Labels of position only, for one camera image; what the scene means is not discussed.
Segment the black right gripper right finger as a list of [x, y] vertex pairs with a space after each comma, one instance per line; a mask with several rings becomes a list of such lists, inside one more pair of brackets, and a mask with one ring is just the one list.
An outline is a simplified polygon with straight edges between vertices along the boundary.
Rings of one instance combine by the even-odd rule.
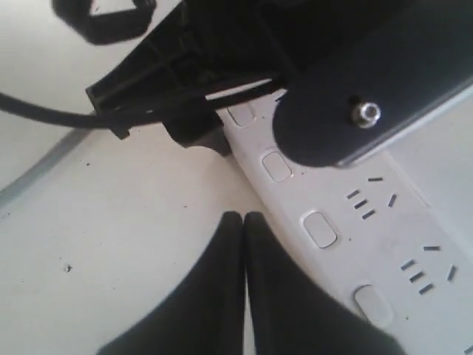
[[244, 257], [258, 354], [403, 354], [398, 341], [313, 282], [263, 214], [244, 219]]

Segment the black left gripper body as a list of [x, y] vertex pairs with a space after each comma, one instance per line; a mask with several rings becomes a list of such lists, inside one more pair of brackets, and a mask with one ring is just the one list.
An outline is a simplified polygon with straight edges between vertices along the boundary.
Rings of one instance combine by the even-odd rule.
[[155, 1], [101, 14], [93, 7], [52, 3], [90, 44], [140, 39], [86, 89], [95, 125], [122, 139], [134, 127], [160, 123], [182, 147], [226, 156], [231, 149], [218, 112], [286, 87], [296, 74], [262, 20], [262, 1], [180, 1], [156, 26]]

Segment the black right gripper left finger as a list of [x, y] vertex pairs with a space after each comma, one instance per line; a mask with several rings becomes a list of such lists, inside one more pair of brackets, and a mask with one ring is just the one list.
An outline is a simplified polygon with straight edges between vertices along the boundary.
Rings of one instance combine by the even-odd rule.
[[186, 277], [145, 318], [100, 354], [242, 354], [245, 267], [242, 217], [222, 215]]

